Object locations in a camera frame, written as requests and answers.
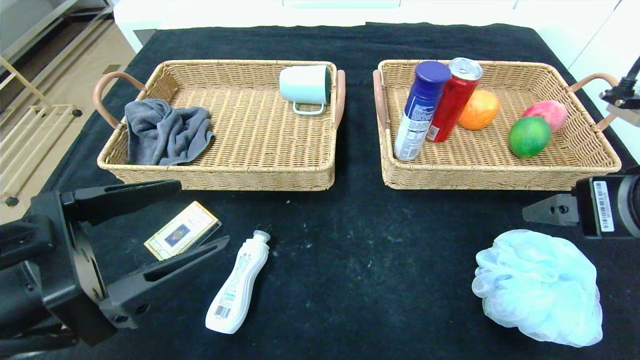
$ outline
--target black fabric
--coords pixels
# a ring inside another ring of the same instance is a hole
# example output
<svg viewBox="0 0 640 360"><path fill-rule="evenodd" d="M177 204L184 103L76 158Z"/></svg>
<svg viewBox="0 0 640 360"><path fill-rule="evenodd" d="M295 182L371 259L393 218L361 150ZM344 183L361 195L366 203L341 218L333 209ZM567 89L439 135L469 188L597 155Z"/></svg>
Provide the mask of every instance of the black fabric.
<svg viewBox="0 0 640 360"><path fill-rule="evenodd" d="M524 206L551 192L397 191L380 173L371 72L384 59L466 56L540 61L574 79L531 29L429 24L355 28L158 31L127 72L145 80L164 60L328 60L346 71L347 99L328 191L182 192L137 213L89 228L106 282L154 262L143 242L197 200L232 241L210 269L137 330L42 359L638 359L640 247L585 240L577 227L526 224ZM119 81L105 99L121 118L137 90ZM579 92L592 116L602 117ZM111 129L93 114L45 190L118 183L97 168ZM624 167L635 165L605 132ZM235 335L204 327L207 308L255 225L271 224L271 254ZM592 347L540 343L487 318L471 292L476 252L500 233L527 228L569 239L598 270L604 339Z"/></svg>

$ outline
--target barcode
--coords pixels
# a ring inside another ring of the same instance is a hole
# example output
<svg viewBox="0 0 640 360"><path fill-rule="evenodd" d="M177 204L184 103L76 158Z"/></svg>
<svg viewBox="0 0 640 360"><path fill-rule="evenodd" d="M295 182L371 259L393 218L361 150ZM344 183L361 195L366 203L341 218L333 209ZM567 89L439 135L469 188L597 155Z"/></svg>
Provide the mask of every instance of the barcode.
<svg viewBox="0 0 640 360"><path fill-rule="evenodd" d="M216 316L219 316L222 319L226 319L227 316L229 316L229 313L231 312L231 308L230 307L224 307L224 306L218 306L218 308L216 308Z"/></svg>
<svg viewBox="0 0 640 360"><path fill-rule="evenodd" d="M436 136L438 136L438 132L440 131L439 127L431 125L429 131L427 131L427 139L435 140Z"/></svg>
<svg viewBox="0 0 640 360"><path fill-rule="evenodd" d="M606 181L594 181L593 191L596 195L598 206L598 219L600 220L600 230L605 233L614 231L613 215L611 214L611 203L609 202L609 191Z"/></svg>

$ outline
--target white mug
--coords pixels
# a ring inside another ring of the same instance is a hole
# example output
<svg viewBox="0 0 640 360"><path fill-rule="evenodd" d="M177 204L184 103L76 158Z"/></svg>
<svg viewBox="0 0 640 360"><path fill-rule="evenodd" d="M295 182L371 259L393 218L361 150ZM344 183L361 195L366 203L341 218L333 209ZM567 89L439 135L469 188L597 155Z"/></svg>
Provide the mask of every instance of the white mug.
<svg viewBox="0 0 640 360"><path fill-rule="evenodd" d="M300 115L318 115L331 96L331 78L326 65L292 66L280 71L280 93L293 102L293 112ZM317 111L303 111L296 104L321 105Z"/></svg>

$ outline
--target blue cap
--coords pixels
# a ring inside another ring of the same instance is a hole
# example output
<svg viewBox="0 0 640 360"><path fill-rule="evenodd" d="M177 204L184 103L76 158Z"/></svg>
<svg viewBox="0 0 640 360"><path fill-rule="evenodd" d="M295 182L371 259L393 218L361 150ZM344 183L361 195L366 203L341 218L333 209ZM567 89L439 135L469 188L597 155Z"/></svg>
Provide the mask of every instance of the blue cap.
<svg viewBox="0 0 640 360"><path fill-rule="evenodd" d="M451 79L451 70L437 61L423 61L415 67L412 90L419 97L440 97L444 84Z"/></svg>

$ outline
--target gray towel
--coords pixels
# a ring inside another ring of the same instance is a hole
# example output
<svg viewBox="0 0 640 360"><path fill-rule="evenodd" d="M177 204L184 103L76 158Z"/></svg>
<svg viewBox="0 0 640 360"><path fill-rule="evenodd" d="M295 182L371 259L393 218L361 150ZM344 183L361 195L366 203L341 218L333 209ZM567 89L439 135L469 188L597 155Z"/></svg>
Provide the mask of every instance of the gray towel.
<svg viewBox="0 0 640 360"><path fill-rule="evenodd" d="M209 112L199 106L174 109L164 100L132 101L124 108L129 126L129 163L175 165L195 159L213 136Z"/></svg>

